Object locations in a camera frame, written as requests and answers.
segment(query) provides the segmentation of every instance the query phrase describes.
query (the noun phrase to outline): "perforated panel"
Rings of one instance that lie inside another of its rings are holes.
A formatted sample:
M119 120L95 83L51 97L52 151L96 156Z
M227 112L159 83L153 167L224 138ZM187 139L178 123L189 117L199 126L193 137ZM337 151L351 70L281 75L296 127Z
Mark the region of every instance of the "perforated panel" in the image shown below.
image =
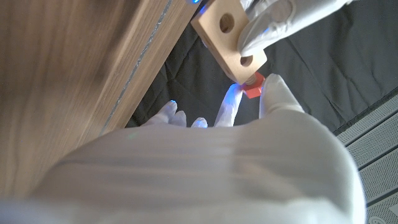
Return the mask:
M398 149L365 167L359 174L368 203L398 188Z
M374 217L373 220L376 218L380 218L386 224L397 224L398 223L398 216L396 216L392 211L389 210L390 207L396 205L398 203L398 193L391 195L390 197L381 200L374 205L368 207L368 218L366 223L369 224L378 224L377 222L369 222L369 218Z
M370 112L364 118L339 134L337 138L344 144L349 144L353 139L372 129L377 123L398 111L398 95L394 96L383 105Z
M347 149L358 167L398 145L398 113L350 144Z

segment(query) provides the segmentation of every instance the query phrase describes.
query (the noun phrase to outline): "wooden table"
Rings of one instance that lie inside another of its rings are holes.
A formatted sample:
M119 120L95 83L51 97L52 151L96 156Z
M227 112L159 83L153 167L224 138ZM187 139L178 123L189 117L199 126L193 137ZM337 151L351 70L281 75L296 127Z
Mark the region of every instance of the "wooden table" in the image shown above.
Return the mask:
M1 5L3 197L27 195L65 154L123 128L197 8L185 0Z

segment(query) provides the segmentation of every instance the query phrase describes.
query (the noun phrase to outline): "wood grain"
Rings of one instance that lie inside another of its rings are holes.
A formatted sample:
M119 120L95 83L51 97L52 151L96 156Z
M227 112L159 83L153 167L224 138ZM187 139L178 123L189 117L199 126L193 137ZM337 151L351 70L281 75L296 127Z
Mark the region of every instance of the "wood grain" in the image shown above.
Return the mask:
M65 154L123 128L195 9L185 0L2 1L0 195L28 194ZM148 45L164 12L158 31L172 38L156 32ZM145 47L160 53L131 76Z
M263 50L241 57L238 39L248 23L239 0L210 0L191 21L225 74L241 85L267 61Z

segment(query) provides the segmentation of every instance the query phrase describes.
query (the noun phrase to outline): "red block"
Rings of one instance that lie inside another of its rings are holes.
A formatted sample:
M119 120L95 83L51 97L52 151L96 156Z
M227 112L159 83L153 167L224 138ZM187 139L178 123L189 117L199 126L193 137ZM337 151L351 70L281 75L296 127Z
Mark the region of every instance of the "red block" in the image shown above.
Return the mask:
M252 85L247 85L243 84L242 85L242 90L246 96L248 96L249 99L261 96L261 88L262 88L262 83L265 80L265 78L258 72L255 72L256 75L256 82L253 83Z

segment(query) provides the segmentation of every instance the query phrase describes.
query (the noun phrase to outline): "black cloth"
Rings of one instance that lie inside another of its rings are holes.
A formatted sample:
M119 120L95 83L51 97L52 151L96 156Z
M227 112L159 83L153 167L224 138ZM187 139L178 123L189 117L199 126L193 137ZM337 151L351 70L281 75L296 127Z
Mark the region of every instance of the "black cloth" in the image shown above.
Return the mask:
M395 94L398 87L398 1L352 2L264 51L265 77L281 75L304 110L330 131ZM139 126L169 100L214 124L233 82L189 24L126 127ZM235 124L258 119L259 98L243 96Z

